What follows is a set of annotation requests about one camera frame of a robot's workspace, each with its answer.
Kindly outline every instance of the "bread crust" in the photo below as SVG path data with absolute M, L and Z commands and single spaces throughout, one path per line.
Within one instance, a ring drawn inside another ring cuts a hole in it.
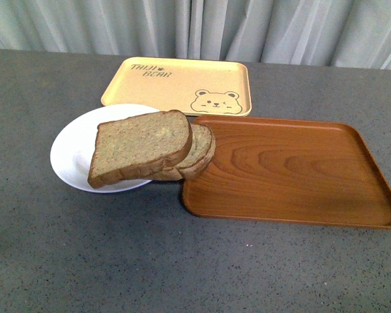
M 168 112 L 180 112 L 179 110 L 171 110 Z M 112 171 L 109 171 L 107 173 L 104 173 L 102 175 L 97 175 L 93 176 L 92 172 L 95 165 L 95 154 L 96 150 L 94 150 L 93 158 L 91 160 L 91 165 L 90 165 L 90 171 L 89 171 L 89 176 L 88 176 L 88 183 L 90 184 L 91 187 L 93 188 L 101 188 L 105 185 L 112 185 L 114 183 L 118 183 L 119 181 L 125 180 L 125 179 L 144 179 L 144 177 L 147 177 L 149 175 L 152 175 L 156 172 L 159 172 L 163 170 L 164 168 L 168 168 L 171 166 L 174 166 L 178 163 L 180 163 L 182 160 L 185 159 L 187 154 L 190 152 L 191 146 L 192 146 L 192 128 L 191 124 L 188 121 L 188 137 L 185 141 L 185 144 L 182 147 L 179 147 L 176 149 L 174 152 L 160 156 L 158 158 L 155 158 L 153 160 L 150 160 L 148 162 L 144 163 L 137 163 L 137 164 L 132 164 L 129 166 L 125 166 L 122 168 L 116 168 Z M 112 122 L 105 122 L 101 123 L 100 125 L 106 124 L 106 123 L 112 123 Z M 97 146 L 97 143 L 99 140 L 101 140 L 101 136 L 103 134 L 100 131 L 101 126 L 98 126 L 98 132 L 97 132 L 97 137 L 96 137 L 96 143 L 95 147 Z

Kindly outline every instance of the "bread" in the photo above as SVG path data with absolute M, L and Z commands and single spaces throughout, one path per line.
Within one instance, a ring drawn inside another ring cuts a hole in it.
M 98 125 L 88 183 L 93 188 L 138 179 L 174 166 L 192 147 L 192 128 L 178 110 Z
M 175 166 L 151 174 L 146 179 L 157 181 L 178 181 L 193 179 L 210 164 L 216 148 L 216 140 L 212 130 L 205 125 L 191 125 L 193 144 L 187 157 Z

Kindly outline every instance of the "wooden tray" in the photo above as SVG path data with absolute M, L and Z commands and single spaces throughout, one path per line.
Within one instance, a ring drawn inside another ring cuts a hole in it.
M 186 115 L 246 116 L 252 109 L 248 69 L 236 62 L 131 57 L 101 98 L 104 106 L 136 103 Z
M 359 133 L 343 124 L 198 117 L 217 148 L 182 198 L 202 217 L 391 228 L 391 189 Z

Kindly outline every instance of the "wood grain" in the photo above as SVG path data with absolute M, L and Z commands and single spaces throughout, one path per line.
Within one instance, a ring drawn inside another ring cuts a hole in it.
M 391 189 L 359 133 L 343 124 L 202 116 L 216 152 L 186 181 L 203 217 L 391 228 Z

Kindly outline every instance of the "yellow tray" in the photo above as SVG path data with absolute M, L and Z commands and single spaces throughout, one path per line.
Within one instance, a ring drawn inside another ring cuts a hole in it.
M 252 109 L 248 69 L 234 62 L 131 57 L 101 98 L 104 106 L 144 104 L 186 115 L 246 116 Z

